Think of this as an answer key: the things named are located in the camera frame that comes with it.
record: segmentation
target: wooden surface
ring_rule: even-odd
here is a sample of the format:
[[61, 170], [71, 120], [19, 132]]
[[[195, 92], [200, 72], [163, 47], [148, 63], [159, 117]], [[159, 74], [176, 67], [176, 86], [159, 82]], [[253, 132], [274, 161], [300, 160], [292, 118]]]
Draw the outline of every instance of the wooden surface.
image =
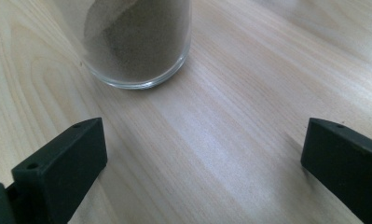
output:
[[0, 182], [102, 117], [109, 162], [71, 223], [361, 223], [299, 159], [310, 117], [372, 138], [372, 0], [198, 0], [168, 82], [94, 78], [43, 0], [0, 0]]

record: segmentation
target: glass jar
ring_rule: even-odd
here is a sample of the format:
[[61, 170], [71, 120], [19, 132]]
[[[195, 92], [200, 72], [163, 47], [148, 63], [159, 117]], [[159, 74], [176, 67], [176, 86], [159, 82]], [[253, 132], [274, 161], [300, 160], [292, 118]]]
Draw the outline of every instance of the glass jar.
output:
[[171, 77], [190, 46], [190, 0], [46, 0], [91, 73], [122, 89]]

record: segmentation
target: wood grain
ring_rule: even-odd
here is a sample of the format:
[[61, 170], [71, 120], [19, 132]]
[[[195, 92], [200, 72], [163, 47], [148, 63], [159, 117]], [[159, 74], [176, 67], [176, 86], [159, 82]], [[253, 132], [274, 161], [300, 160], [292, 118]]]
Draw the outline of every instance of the wood grain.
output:
[[0, 182], [102, 117], [109, 162], [71, 223], [361, 223], [299, 160], [308, 119], [372, 138], [372, 0], [193, 2], [184, 67], [94, 78], [43, 0], [0, 0]]

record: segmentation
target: jar bottom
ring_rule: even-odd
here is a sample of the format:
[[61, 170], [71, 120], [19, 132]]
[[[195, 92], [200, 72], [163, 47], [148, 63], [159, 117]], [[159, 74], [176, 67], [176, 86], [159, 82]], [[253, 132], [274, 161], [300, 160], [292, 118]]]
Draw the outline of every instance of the jar bottom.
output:
[[187, 57], [189, 49], [190, 49], [190, 44], [191, 43], [189, 41], [186, 44], [186, 46], [184, 47], [183, 52], [180, 55], [179, 59], [176, 61], [176, 63], [170, 69], [168, 69], [165, 73], [161, 74], [158, 77], [154, 77], [152, 79], [149, 79], [149, 80], [146, 80], [146, 81], [143, 81], [143, 82], [121, 82], [121, 81], [114, 80], [114, 79], [109, 78], [109, 77], [102, 76], [101, 74], [99, 74], [99, 72], [94, 70], [87, 63], [86, 63], [86, 66], [88, 67], [88, 69], [91, 71], [91, 73], [94, 76], [96, 76], [102, 82], [104, 82], [104, 83], [106, 83], [110, 86], [120, 88], [120, 89], [124, 89], [124, 90], [149, 89], [149, 88], [155, 87], [155, 86], [161, 84], [162, 82], [168, 80], [171, 76], [173, 76], [182, 67], [182, 65], [186, 61], [186, 57]]

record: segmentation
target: glass cup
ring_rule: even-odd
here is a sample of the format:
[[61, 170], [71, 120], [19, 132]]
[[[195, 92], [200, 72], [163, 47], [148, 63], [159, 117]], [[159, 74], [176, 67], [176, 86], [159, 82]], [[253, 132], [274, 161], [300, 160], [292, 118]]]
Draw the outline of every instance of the glass cup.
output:
[[190, 0], [46, 0], [91, 73], [122, 89], [171, 77], [190, 46]]

